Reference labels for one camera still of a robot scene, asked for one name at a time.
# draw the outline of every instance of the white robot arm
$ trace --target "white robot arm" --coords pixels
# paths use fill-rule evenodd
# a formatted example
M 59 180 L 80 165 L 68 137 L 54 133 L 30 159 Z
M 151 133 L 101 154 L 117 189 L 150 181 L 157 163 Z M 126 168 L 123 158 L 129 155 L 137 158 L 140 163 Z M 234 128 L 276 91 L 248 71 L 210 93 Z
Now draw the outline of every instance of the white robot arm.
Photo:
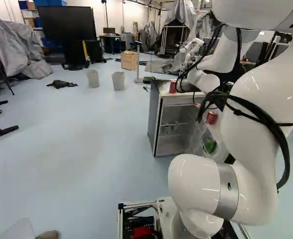
M 241 53 L 240 59 L 246 54 L 248 49 L 253 44 L 254 40 L 259 34 L 259 30 L 242 29 L 242 42 L 241 42 Z M 203 44 L 197 43 L 193 48 L 190 47 L 190 42 L 185 48 L 182 48 L 180 52 L 188 53 L 185 57 L 184 64 L 190 60 L 191 53 L 194 53 Z M 187 89 L 187 84 L 195 85 L 204 93 L 211 92 L 220 85 L 220 80 L 213 74 L 205 74 L 202 70 L 209 70 L 218 73 L 230 72 L 235 64 L 237 58 L 237 34 L 236 28 L 232 26 L 223 27 L 223 33 L 220 37 L 219 43 L 212 55 L 205 56 L 203 60 L 197 64 L 196 68 L 193 68 L 187 75 L 187 79 L 182 85 L 182 88 Z
M 203 40 L 199 38 L 195 38 L 191 42 L 189 42 L 186 46 L 180 49 L 181 53 L 186 53 L 184 65 L 188 64 L 191 58 L 191 54 L 194 54 L 195 52 L 197 52 L 203 44 L 204 44 Z
M 293 33 L 293 0 L 280 4 L 274 0 L 213 0 L 212 6 L 217 19 L 228 26 Z M 229 69 L 236 49 L 230 43 L 222 47 L 223 41 L 221 38 L 216 56 L 203 59 L 198 69 Z M 230 58 L 220 51 L 227 52 Z M 194 70 L 188 77 L 196 74 Z M 293 123 L 293 41 L 282 55 L 238 79 L 230 95 L 255 104 L 275 122 Z M 227 103 L 256 117 L 233 100 Z M 265 125 L 236 115 L 229 107 L 224 108 L 220 120 L 223 141 L 237 160 L 236 164 L 182 154 L 169 167 L 168 185 L 172 198 L 183 224 L 197 238 L 217 233 L 223 219 L 264 225 L 274 216 L 278 205 L 275 163 L 279 145 L 274 136 Z M 292 129 L 293 126 L 281 127 L 285 136 Z

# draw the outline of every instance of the gray trash can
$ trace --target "gray trash can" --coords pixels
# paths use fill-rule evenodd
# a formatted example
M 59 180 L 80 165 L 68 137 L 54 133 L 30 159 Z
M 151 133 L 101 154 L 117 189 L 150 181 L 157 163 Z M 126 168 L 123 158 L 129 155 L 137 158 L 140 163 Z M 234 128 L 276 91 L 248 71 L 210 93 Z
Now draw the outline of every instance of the gray trash can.
M 87 72 L 87 77 L 89 80 L 89 87 L 91 88 L 99 87 L 99 74 L 96 70 L 89 70 Z
M 112 74 L 113 88 L 115 91 L 122 91 L 125 88 L 125 73 L 117 71 Z

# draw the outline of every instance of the monitor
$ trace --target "monitor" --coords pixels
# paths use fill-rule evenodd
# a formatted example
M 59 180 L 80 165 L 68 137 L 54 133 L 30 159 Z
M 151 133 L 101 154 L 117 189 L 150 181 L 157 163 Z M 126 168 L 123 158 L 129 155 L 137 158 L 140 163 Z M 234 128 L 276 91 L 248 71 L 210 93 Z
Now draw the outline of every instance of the monitor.
M 49 40 L 96 40 L 93 11 L 89 6 L 39 6 L 43 32 Z
M 103 33 L 104 34 L 110 34 L 110 33 L 115 34 L 116 33 L 116 29 L 114 27 L 104 27 L 103 28 Z

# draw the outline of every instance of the floor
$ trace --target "floor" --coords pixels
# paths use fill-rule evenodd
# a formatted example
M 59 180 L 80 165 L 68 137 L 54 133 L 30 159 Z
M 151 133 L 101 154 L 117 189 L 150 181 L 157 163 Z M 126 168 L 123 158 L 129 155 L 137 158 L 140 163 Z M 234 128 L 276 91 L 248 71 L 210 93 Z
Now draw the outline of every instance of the floor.
M 141 54 L 141 60 L 149 59 Z M 134 83 L 136 71 L 113 60 L 90 69 L 99 72 L 99 88 L 88 88 L 86 70 L 53 66 L 54 74 L 42 80 L 19 82 L 15 96 L 0 91 L 0 100 L 9 100 L 0 107 L 0 126 L 20 127 L 0 138 L 0 232 L 29 218 L 35 234 L 55 229 L 63 239 L 112 239 L 119 202 L 169 195 L 172 158 L 151 154 L 149 93 Z M 140 70 L 151 75 L 144 66 Z M 115 71 L 125 71 L 122 92 L 113 90 Z M 52 80 L 79 86 L 56 90 L 46 86 Z M 293 238 L 293 133 L 289 142 L 292 172 L 279 194 L 278 215 L 264 227 L 249 227 L 254 239 Z M 278 161 L 280 172 L 281 156 Z

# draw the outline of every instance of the red can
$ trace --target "red can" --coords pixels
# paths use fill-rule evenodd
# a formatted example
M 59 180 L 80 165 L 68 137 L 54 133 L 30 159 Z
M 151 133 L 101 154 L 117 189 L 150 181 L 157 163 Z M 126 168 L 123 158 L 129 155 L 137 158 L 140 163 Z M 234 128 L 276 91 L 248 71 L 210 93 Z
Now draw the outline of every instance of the red can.
M 209 113 L 206 116 L 206 122 L 208 124 L 215 124 L 217 121 L 217 113 L 215 111 L 209 111 Z
M 170 89 L 169 89 L 168 92 L 171 93 L 171 94 L 176 93 L 175 81 L 170 82 Z

